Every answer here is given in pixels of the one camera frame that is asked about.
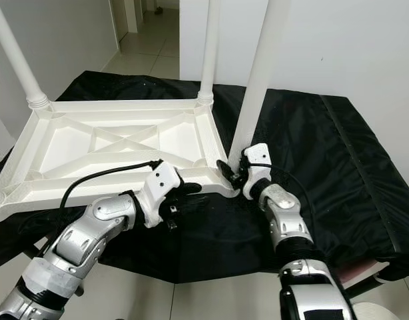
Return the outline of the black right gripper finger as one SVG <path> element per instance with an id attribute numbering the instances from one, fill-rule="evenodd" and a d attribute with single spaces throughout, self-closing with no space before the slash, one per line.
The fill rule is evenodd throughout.
<path id="1" fill-rule="evenodd" d="M 216 164 L 220 173 L 222 173 L 222 176 L 225 177 L 225 179 L 230 183 L 232 188 L 238 188 L 239 174 L 235 173 L 234 170 L 232 170 L 232 167 L 230 167 L 230 165 L 227 162 L 223 161 L 222 159 L 217 159 Z"/>

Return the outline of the white plastic table top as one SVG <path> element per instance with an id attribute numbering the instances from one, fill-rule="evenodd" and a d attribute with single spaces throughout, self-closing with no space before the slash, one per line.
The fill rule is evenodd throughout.
<path id="1" fill-rule="evenodd" d="M 34 110 L 0 173 L 5 203 L 0 222 L 17 213 L 56 209 L 68 186 L 83 176 L 67 205 L 138 190 L 149 176 L 147 161 L 177 168 L 204 194 L 237 195 L 218 170 L 226 161 L 210 107 L 195 99 L 56 101 Z"/>

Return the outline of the black cloth table cover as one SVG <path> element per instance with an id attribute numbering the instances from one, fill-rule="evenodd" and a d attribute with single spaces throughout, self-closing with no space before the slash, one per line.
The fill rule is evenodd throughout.
<path id="1" fill-rule="evenodd" d="M 384 279 L 409 276 L 409 185 L 347 98 L 269 89 L 254 140 L 268 143 L 274 164 L 290 173 L 275 179 L 313 204 L 302 216 L 330 264 L 384 260 Z M 277 271 L 256 202 L 217 194 L 174 231 L 122 232 L 100 262 L 171 283 Z"/>

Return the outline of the white round base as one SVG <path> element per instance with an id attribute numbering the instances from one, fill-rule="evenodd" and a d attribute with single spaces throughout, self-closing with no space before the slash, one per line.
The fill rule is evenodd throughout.
<path id="1" fill-rule="evenodd" d="M 379 304 L 362 301 L 352 305 L 356 320 L 400 320 L 396 314 Z"/>

